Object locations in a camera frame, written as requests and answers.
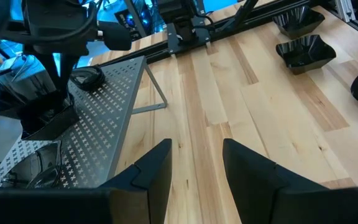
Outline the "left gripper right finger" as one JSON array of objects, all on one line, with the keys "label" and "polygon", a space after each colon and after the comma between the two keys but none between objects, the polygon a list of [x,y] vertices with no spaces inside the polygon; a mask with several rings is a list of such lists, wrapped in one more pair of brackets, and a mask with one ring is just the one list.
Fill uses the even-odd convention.
[{"label": "left gripper right finger", "polygon": [[242,223],[358,223],[358,187],[329,189],[229,138],[223,161]]}]

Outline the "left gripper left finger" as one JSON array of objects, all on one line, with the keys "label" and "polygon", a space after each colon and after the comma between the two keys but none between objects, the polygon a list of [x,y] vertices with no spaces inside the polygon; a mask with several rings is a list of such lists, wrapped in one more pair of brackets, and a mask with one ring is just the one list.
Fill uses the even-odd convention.
[{"label": "left gripper left finger", "polygon": [[171,181],[164,139],[96,189],[0,190],[0,223],[163,223]]}]

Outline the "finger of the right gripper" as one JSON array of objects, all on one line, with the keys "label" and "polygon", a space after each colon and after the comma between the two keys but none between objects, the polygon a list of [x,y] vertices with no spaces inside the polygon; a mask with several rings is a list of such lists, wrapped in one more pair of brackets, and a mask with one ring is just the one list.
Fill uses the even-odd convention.
[{"label": "finger of the right gripper", "polygon": [[59,89],[60,78],[58,76],[57,67],[56,67],[53,55],[52,54],[48,54],[48,55],[39,54],[39,61],[45,67],[51,80],[53,81],[53,84],[54,84],[55,88],[57,89],[55,91],[56,97],[58,99],[60,99],[60,89]]},{"label": "finger of the right gripper", "polygon": [[70,79],[70,75],[75,64],[76,56],[61,54],[59,91],[62,96],[67,96],[68,94],[68,81]]}]

